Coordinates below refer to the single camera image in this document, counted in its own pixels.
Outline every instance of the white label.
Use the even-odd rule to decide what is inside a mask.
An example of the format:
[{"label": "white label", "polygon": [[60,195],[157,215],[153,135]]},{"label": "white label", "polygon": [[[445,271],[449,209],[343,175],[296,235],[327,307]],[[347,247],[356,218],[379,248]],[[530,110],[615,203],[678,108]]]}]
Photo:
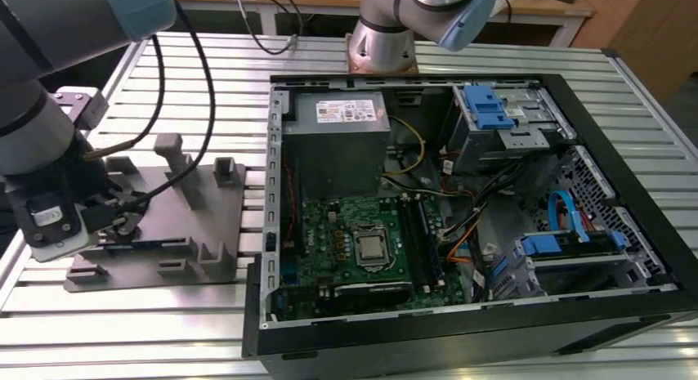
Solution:
[{"label": "white label", "polygon": [[481,276],[477,270],[472,273],[472,280],[481,288],[484,288],[484,276]]},{"label": "white label", "polygon": [[317,123],[377,121],[371,100],[320,101],[315,107],[317,109]]},{"label": "white label", "polygon": [[453,162],[448,159],[444,160],[444,174],[447,174],[448,176],[453,174]]},{"label": "white label", "polygon": [[44,227],[62,219],[62,210],[58,206],[32,214],[36,226]]},{"label": "white label", "polygon": [[507,116],[526,116],[522,108],[505,108],[504,110]]}]

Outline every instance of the metal slotted table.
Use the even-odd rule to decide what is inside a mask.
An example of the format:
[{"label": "metal slotted table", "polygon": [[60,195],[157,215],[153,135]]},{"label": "metal slotted table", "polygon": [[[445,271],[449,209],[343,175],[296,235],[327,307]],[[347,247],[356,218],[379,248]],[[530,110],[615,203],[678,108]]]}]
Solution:
[{"label": "metal slotted table", "polygon": [[[244,266],[260,251],[265,116],[271,74],[345,70],[344,40],[303,38],[296,51],[269,57],[248,36],[201,34],[216,79],[217,124],[204,163],[232,155],[248,166],[239,283],[70,294],[70,259],[38,264],[17,236],[0,261],[0,378],[267,378],[240,359]],[[280,47],[285,38],[264,38]],[[208,115],[204,74],[187,34],[161,33],[167,94],[152,133],[180,132],[196,153]],[[471,46],[448,53],[416,47],[423,73],[562,74],[691,249],[698,250],[698,152],[623,62],[598,50]],[[104,89],[106,118],[96,147],[145,126],[157,96],[157,63],[133,45]],[[140,166],[164,164],[149,136],[125,154]],[[594,353],[403,375],[401,379],[692,378],[698,321],[674,324]]]}]

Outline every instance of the cpu socket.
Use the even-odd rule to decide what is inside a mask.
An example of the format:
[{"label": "cpu socket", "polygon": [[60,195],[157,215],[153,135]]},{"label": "cpu socket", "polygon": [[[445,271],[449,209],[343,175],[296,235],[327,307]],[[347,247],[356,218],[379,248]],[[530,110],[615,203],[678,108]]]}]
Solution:
[{"label": "cpu socket", "polygon": [[356,265],[376,272],[391,262],[387,231],[380,226],[353,230]]}]

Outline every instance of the robotic arm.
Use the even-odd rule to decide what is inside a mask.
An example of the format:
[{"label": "robotic arm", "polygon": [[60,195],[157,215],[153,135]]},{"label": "robotic arm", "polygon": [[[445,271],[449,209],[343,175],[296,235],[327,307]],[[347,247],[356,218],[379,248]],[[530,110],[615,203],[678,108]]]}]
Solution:
[{"label": "robotic arm", "polygon": [[348,43],[360,72],[397,73],[415,62],[415,33],[460,51],[489,19],[497,0],[361,0]]},{"label": "robotic arm", "polygon": [[114,210],[126,196],[104,163],[82,160],[92,147],[36,79],[141,41],[175,17],[173,0],[0,0],[0,176],[40,262],[125,223]]},{"label": "robotic arm", "polygon": [[[495,0],[363,0],[349,57],[367,72],[415,62],[413,32],[456,51]],[[0,0],[0,178],[38,262],[133,239],[146,204],[109,179],[104,162],[37,78],[168,28],[173,0]]]}]

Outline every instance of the motherboard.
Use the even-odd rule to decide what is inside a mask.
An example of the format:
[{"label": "motherboard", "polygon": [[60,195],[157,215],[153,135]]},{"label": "motherboard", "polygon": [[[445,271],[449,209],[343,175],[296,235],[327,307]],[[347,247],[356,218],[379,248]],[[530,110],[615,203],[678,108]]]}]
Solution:
[{"label": "motherboard", "polygon": [[428,196],[303,202],[303,245],[281,256],[279,319],[464,303],[436,246],[443,224]]}]

